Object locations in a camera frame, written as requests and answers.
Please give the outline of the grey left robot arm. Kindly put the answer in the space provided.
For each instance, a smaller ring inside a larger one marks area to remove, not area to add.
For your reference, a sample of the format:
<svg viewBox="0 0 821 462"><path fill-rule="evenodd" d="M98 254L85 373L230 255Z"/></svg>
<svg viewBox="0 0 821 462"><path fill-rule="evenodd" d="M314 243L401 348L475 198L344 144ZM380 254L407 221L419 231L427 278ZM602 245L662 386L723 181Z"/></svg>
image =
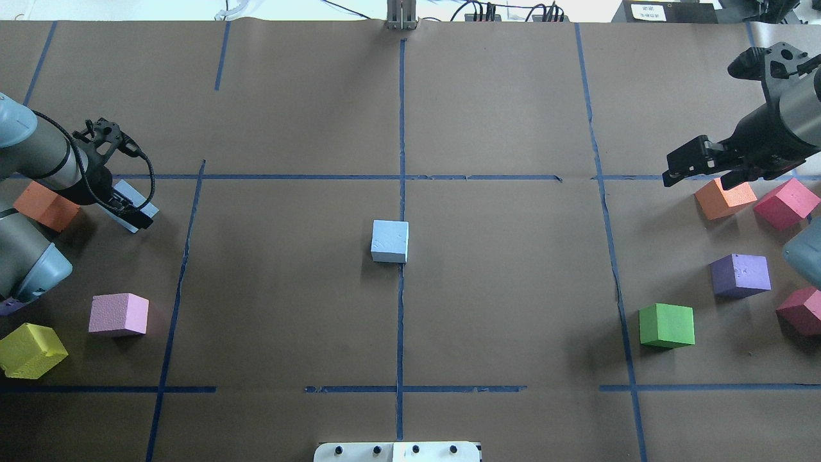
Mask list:
<svg viewBox="0 0 821 462"><path fill-rule="evenodd" d="M70 261L42 232L61 233L82 205L97 205L132 232L149 228L157 208L126 182L114 183L106 162L115 152L148 161L117 123L86 121L68 133L58 123L1 96L1 173L29 178L1 207L2 314L40 298L72 272Z"/></svg>

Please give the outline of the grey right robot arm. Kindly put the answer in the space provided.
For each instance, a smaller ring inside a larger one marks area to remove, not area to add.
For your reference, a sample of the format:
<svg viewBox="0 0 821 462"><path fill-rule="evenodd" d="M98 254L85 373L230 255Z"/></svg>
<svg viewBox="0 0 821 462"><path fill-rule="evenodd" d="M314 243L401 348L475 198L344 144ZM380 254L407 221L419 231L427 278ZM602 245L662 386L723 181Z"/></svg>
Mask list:
<svg viewBox="0 0 821 462"><path fill-rule="evenodd" d="M776 71L730 65L737 79L759 81L765 103L737 123L727 139L713 142L698 135L666 156L665 187L684 178L723 173L729 190L758 179L774 180L819 153L819 69L798 65Z"/></svg>

